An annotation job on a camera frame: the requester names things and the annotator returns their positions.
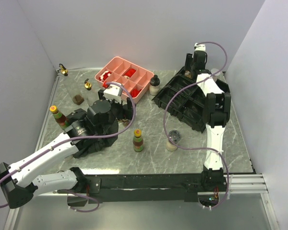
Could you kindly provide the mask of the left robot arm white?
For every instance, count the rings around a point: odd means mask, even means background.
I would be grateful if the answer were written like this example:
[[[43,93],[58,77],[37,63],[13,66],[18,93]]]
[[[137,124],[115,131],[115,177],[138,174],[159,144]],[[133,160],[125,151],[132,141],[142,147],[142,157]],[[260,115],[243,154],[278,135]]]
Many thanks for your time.
[[[78,109],[69,115],[72,123],[52,142],[18,162],[0,164],[0,188],[11,209],[21,207],[33,197],[55,190],[82,192],[88,180],[78,167],[43,175],[59,160],[83,157],[89,151],[100,151],[118,138],[117,119],[135,119],[136,105],[123,87],[111,84],[98,92],[99,100],[86,111]]]

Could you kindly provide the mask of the dark spice jar black lid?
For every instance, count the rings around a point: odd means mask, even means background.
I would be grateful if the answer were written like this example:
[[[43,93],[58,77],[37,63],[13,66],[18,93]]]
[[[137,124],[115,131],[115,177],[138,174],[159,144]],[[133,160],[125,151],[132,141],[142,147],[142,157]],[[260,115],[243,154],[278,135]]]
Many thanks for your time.
[[[130,123],[129,119],[127,119],[127,118],[122,119],[122,124],[124,127],[127,127],[129,125],[129,123]]]

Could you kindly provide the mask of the brown spice bottle black cap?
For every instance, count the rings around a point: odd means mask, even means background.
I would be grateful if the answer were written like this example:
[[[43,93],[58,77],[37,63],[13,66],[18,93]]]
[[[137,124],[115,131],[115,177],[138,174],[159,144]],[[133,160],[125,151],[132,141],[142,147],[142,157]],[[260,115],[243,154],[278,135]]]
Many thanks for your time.
[[[192,75],[191,75],[191,73],[190,73],[188,70],[186,70],[186,71],[184,72],[184,76],[187,77],[187,78],[189,78],[189,79],[192,79]]]

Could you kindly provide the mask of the blue label white granule bottle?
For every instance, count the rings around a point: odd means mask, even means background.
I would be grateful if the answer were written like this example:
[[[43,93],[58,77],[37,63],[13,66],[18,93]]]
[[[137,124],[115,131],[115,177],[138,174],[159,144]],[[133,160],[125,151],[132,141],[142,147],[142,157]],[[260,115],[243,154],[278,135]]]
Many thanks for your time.
[[[211,73],[215,82],[223,76],[223,72],[215,68],[211,69]]]

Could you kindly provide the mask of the clear lid seasoning jar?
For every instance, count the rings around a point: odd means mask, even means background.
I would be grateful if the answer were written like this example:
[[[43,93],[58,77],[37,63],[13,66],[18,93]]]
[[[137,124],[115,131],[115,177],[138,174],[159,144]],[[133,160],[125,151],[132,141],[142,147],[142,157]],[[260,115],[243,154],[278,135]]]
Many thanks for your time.
[[[166,143],[166,149],[168,151],[175,151],[178,147],[177,144],[181,140],[181,133],[177,130],[171,130],[168,133],[169,139]]]

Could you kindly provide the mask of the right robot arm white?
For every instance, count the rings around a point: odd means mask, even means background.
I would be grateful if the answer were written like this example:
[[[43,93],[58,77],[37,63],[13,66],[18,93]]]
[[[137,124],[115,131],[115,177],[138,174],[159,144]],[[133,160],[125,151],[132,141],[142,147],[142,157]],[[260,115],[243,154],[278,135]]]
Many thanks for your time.
[[[204,161],[201,187],[211,191],[217,186],[215,176],[223,175],[223,136],[230,117],[231,95],[223,91],[205,68],[207,53],[196,49],[190,63],[191,80],[200,97],[204,99],[204,108],[201,112],[207,132],[207,151]]]

